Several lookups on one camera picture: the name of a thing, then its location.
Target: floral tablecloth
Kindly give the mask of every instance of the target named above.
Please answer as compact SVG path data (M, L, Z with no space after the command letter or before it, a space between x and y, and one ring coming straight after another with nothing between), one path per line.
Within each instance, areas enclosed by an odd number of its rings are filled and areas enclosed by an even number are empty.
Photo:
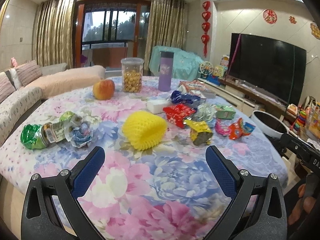
M134 111L146 109L147 100L167 98L170 92L157 90L156 77L143 77L143 89L138 94L121 92L121 78L112 79L116 92L111 100L95 100L92 87L88 87L44 102L0 148L1 174L25 194L32 174L55 176L101 146L106 152L105 163L78 201L105 238L200 239L230 202L205 161L207 147L195 147L189 130L169 123L161 144L142 152L135 150L121 131L123 122ZM172 80L173 90L178 83ZM211 102L228 104L220 97ZM44 150L22 146L23 125L55 122L65 111L84 116L96 126L89 148L77 149L65 141ZM233 121L239 117L252 123L239 111ZM258 128L235 141L213 133L212 145L238 168L257 176L275 172L280 182L286 183L287 170L281 157ZM57 198L55 204L62 222L68 225Z

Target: pink cable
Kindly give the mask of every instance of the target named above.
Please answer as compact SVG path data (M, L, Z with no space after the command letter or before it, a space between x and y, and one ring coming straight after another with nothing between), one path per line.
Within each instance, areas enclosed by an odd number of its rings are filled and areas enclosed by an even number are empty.
M226 77L224 78L224 82L225 82L225 83L226 83L227 77L228 77L228 75L229 75L231 66L232 66L232 64L233 64L233 62L234 62L234 60L235 60L236 54L237 54L237 52L238 52L238 47L239 47L239 44L240 44L240 40L241 40L241 33L239 33L239 37L238 37L236 49L235 49L235 52L233 53L232 60L231 60L231 63L230 63L230 65L229 65L229 68L228 68Z

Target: curtain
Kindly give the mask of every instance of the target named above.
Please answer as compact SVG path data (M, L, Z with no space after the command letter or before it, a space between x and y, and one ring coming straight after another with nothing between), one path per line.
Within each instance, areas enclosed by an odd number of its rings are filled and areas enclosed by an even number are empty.
M136 3L119 3L119 2L106 2L106 3L93 3L86 4L84 12L97 12L104 11L105 9L115 9L119 11L137 11Z
M75 0L48 0L38 8L35 55L40 66L73 68L72 21Z
M1 9L0 9L0 31L1 31L2 22L4 19L4 14L5 14L5 11L7 10L8 4L9 4L9 0L5 0Z
M145 70L149 69L154 46L182 48L186 15L186 2L183 0L151 0Z

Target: red heart decoration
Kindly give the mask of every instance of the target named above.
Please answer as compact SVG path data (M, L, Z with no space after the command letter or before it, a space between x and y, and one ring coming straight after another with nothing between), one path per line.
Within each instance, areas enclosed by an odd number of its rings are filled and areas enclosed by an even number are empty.
M204 48L203 48L204 57L207 57L207 53L208 53L207 44L208 44L209 40L210 40L210 36L209 35L204 34L204 35L201 36L201 41L204 44Z
M204 34L201 36L201 41L204 43L204 44L207 44L210 40L210 36L207 35L207 34Z
M202 4L202 7L207 11L209 8L210 8L210 1L205 1L203 4Z
M202 18L207 22L211 17L211 12L203 12Z
M205 34L207 34L208 30L210 30L210 23L203 23L201 25L202 29L204 30Z

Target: tile wall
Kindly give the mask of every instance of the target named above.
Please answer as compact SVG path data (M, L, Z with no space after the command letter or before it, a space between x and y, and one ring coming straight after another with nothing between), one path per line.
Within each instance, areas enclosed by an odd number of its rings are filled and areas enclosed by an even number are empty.
M304 87L300 103L307 95L320 100L320 40L311 34L313 21L308 9L294 0L231 0L216 4L218 22L216 46L212 63L219 64L224 54L230 53L231 33L244 33L273 38L301 47L307 51ZM263 11L272 9L278 20L268 24L263 19ZM295 17L296 24L289 21Z
M201 36L203 35L203 30L201 28L202 11L203 8L201 9L200 7L200 0L193 1L188 4L187 33L184 50L194 52L204 58L201 41Z
M9 0L0 30L0 71L10 67L11 58L18 64L32 59L32 34L37 4L31 0Z

